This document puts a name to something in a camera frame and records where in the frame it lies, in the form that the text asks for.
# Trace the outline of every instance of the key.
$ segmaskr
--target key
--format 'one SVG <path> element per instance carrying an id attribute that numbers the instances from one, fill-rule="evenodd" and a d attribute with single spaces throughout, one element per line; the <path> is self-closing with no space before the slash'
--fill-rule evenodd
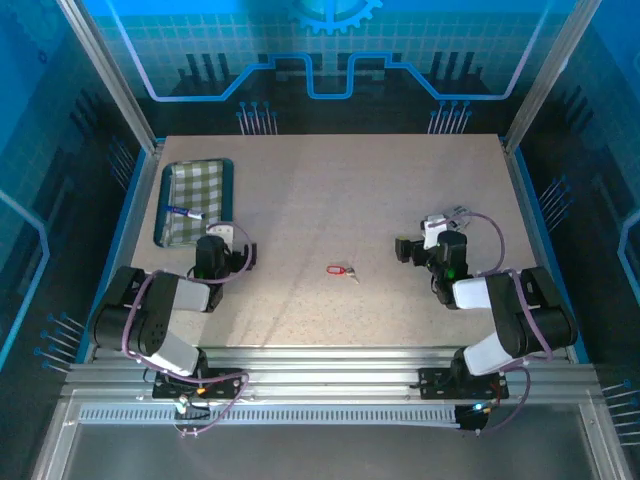
<path id="1" fill-rule="evenodd" d="M 357 284 L 360 284 L 360 280 L 358 280 L 358 277 L 356 277 L 356 271 L 353 269 L 353 267 L 349 267 L 347 268 L 344 273 L 348 276 L 353 278 Z"/>

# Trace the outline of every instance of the ventilation grille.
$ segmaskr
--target ventilation grille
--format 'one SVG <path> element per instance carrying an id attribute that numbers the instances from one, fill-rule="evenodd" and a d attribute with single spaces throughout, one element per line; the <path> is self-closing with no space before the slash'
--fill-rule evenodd
<path id="1" fill-rule="evenodd" d="M 215 407 L 212 418 L 222 411 Z M 98 424 L 173 424 L 172 405 L 87 404 L 80 422 Z M 238 405 L 220 421 L 236 425 L 402 425 L 456 426 L 453 406 Z"/>

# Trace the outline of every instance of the table surface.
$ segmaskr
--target table surface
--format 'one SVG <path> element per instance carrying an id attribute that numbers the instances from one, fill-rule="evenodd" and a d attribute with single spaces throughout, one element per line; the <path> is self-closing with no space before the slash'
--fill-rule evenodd
<path id="1" fill-rule="evenodd" d="M 160 248 L 153 229 L 165 165 L 227 157 L 235 167 L 234 217 L 258 244 L 258 265 L 224 287 L 209 314 L 178 312 L 170 330 L 215 345 L 467 345 L 493 330 L 488 310 L 450 311 L 424 268 L 401 264 L 398 235 L 420 234 L 428 214 L 455 205 L 500 225 L 504 267 L 534 265 L 495 135 L 169 137 L 132 265 L 185 274 L 193 248 Z M 493 228 L 473 219 L 470 272 L 499 255 Z M 354 267 L 360 284 L 328 275 Z"/>

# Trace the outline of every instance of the red key ring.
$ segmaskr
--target red key ring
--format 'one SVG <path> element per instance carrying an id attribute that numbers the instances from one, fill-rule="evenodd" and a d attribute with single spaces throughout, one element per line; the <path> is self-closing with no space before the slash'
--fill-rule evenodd
<path id="1" fill-rule="evenodd" d="M 347 273 L 347 269 L 340 265 L 329 265 L 327 267 L 327 273 L 330 275 L 344 275 Z"/>

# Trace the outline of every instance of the checkered cloth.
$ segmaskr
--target checkered cloth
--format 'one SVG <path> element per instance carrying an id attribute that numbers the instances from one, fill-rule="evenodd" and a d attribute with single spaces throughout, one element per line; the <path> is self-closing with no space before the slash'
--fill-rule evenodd
<path id="1" fill-rule="evenodd" d="M 222 160 L 176 163 L 171 166 L 169 205 L 204 213 L 204 220 L 167 212 L 162 243 L 190 245 L 205 235 L 207 225 L 222 212 Z"/>

